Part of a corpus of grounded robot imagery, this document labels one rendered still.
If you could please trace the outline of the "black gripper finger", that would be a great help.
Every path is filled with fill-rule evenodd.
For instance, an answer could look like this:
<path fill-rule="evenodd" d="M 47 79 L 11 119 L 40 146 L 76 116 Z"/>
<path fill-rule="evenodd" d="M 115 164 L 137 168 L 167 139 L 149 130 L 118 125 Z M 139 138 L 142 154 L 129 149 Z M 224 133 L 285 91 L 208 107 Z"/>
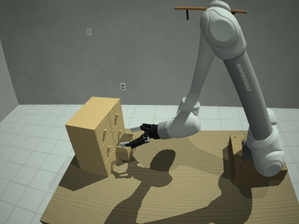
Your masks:
<path fill-rule="evenodd" d="M 123 142 L 123 143 L 120 143 L 121 147 L 131 147 L 132 149 L 135 148 L 135 147 L 138 147 L 142 144 L 146 144 L 149 141 L 150 137 L 147 137 L 147 138 L 144 138 L 143 136 L 148 134 L 149 132 L 146 131 L 144 134 L 142 134 L 140 137 L 138 137 L 137 139 L 133 140 L 133 141 L 129 141 L 129 142 Z"/>
<path fill-rule="evenodd" d="M 136 131 L 150 131 L 150 128 L 153 126 L 154 124 L 142 124 L 141 126 L 137 126 L 137 127 L 131 127 L 130 130 L 131 132 L 136 132 Z"/>

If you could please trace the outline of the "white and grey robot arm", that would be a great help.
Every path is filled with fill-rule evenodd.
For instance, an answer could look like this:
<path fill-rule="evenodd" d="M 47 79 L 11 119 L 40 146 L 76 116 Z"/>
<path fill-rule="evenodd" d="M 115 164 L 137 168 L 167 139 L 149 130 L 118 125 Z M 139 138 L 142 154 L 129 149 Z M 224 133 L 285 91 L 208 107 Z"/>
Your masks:
<path fill-rule="evenodd" d="M 254 161 L 255 169 L 266 177 L 278 174 L 285 160 L 277 119 L 266 104 L 255 72 L 246 53 L 238 21 L 229 5 L 212 1 L 200 19 L 200 44 L 191 89 L 172 120 L 160 122 L 157 133 L 162 140 L 184 138 L 200 131 L 198 98 L 215 56 L 224 61 L 244 108 L 249 129 L 243 139 L 242 160 Z"/>

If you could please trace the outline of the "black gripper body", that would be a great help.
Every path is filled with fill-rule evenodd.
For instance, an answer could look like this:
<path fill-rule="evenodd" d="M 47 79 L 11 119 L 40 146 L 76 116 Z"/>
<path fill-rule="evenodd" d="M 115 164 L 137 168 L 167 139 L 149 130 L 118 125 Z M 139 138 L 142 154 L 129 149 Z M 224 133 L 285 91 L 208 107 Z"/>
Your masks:
<path fill-rule="evenodd" d="M 148 131 L 149 133 L 146 134 L 146 135 L 144 135 L 144 138 L 149 137 L 149 139 L 150 139 L 150 138 L 153 138 L 153 139 L 155 139 L 155 140 L 160 139 L 160 137 L 159 137 L 159 135 L 158 135 L 158 133 L 157 133 L 157 126 L 158 126 L 158 124 L 157 124 L 157 125 L 153 125 L 153 126 L 150 128 L 150 131 L 146 130 L 146 131 Z M 145 132 L 146 132 L 146 131 L 145 131 Z M 144 132 L 144 133 L 145 133 L 145 132 Z"/>

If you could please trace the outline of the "tan wooden chest of drawers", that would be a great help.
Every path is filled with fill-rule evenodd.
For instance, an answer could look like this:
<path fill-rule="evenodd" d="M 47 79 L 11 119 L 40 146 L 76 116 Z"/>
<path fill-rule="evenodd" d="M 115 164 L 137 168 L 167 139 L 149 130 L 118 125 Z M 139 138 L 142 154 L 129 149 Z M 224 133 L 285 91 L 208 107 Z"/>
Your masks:
<path fill-rule="evenodd" d="M 81 170 L 107 176 L 108 172 L 101 153 L 95 130 L 108 115 L 119 98 L 92 97 L 65 124 Z"/>

